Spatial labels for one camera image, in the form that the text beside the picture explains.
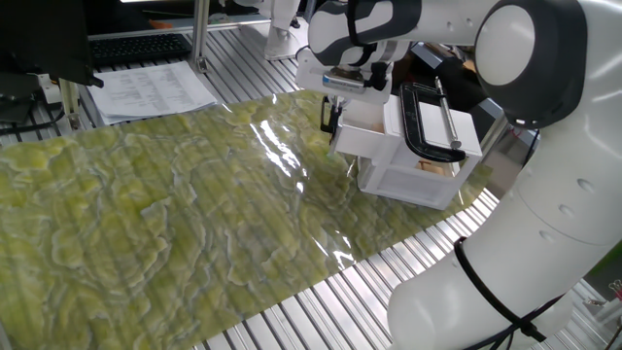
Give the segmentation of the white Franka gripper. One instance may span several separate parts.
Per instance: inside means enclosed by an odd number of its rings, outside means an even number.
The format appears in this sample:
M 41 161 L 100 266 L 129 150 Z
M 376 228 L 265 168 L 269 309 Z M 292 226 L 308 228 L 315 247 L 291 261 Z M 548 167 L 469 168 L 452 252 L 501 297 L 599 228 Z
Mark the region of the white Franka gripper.
M 328 132 L 325 111 L 328 96 L 331 98 L 331 126 L 337 127 L 342 113 L 340 97 L 382 105 L 389 100 L 392 89 L 393 64 L 376 62 L 364 65 L 360 70 L 340 70 L 324 66 L 311 50 L 301 49 L 296 54 L 298 68 L 295 81 L 301 88 L 326 94 L 322 99 L 320 130 Z

